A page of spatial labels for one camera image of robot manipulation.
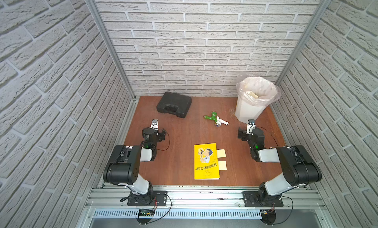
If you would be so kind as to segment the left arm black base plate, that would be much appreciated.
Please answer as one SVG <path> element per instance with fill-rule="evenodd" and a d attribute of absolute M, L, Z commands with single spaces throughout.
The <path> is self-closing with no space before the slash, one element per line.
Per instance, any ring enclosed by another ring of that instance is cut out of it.
<path fill-rule="evenodd" d="M 133 194 L 127 199 L 128 206 L 166 206 L 167 191 L 149 191 L 147 194 Z"/>

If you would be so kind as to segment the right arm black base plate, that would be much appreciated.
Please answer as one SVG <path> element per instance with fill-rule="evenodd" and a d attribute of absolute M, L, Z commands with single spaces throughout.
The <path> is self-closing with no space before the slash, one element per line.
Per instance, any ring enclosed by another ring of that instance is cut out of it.
<path fill-rule="evenodd" d="M 279 195 L 269 195 L 266 192 L 245 191 L 242 192 L 245 207 L 283 207 L 283 201 Z"/>

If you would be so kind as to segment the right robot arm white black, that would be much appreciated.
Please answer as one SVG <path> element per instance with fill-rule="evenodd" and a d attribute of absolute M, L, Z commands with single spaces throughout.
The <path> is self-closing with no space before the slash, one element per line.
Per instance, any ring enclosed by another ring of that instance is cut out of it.
<path fill-rule="evenodd" d="M 264 132 L 259 128 L 239 128 L 238 138 L 248 142 L 255 161 L 279 163 L 282 169 L 281 174 L 260 184 L 257 192 L 242 193 L 246 207 L 283 207 L 283 193 L 322 179 L 320 168 L 302 145 L 264 148 Z"/>

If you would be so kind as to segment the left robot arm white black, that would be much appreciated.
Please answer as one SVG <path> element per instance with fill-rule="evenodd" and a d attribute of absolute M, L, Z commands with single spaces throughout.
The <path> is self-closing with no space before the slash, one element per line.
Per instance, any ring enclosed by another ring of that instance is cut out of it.
<path fill-rule="evenodd" d="M 152 162 L 157 156 L 157 144 L 165 140 L 166 131 L 147 127 L 142 131 L 139 145 L 117 145 L 106 164 L 103 180 L 125 187 L 130 195 L 121 198 L 128 206 L 166 206 L 167 192 L 154 191 L 152 183 L 139 174 L 141 162 Z"/>

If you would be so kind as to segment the yellow children's book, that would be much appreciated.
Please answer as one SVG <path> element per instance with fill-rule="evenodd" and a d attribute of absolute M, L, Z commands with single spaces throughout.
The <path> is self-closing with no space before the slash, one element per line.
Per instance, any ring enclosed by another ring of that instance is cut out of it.
<path fill-rule="evenodd" d="M 194 146 L 194 179 L 219 180 L 219 162 L 216 143 Z"/>

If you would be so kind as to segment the yellow sticky note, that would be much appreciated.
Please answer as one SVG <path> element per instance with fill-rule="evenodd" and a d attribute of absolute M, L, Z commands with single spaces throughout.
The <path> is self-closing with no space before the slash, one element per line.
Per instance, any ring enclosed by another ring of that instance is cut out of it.
<path fill-rule="evenodd" d="M 220 171 L 227 170 L 226 161 L 218 161 L 218 168 Z"/>
<path fill-rule="evenodd" d="M 226 153 L 224 149 L 217 150 L 217 158 L 226 158 Z"/>

